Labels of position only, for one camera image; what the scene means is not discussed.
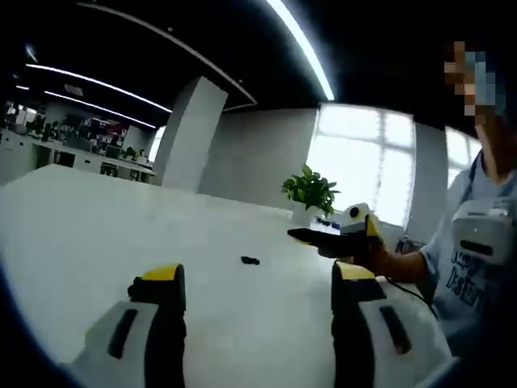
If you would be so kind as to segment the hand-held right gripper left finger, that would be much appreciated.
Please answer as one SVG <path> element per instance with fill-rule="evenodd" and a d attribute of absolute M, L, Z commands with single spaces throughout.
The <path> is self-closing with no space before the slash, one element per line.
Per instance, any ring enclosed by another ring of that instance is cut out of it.
<path fill-rule="evenodd" d="M 183 387 L 183 265 L 137 276 L 127 292 L 127 299 L 92 324 L 83 349 L 65 369 L 80 387 Z"/>

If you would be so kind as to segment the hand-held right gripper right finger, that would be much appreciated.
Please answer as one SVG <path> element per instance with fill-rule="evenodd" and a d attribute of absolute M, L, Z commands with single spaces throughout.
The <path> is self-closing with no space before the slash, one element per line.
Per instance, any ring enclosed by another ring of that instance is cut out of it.
<path fill-rule="evenodd" d="M 331 309 L 337 387 L 428 387 L 453 361 L 414 287 L 336 261 Z"/>

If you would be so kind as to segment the person's left hand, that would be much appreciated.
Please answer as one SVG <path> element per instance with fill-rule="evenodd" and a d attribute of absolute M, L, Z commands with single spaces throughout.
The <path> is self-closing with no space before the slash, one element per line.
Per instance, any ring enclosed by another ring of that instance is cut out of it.
<path fill-rule="evenodd" d="M 381 238 L 367 236 L 356 247 L 353 261 L 376 276 L 389 276 L 390 254 Z"/>

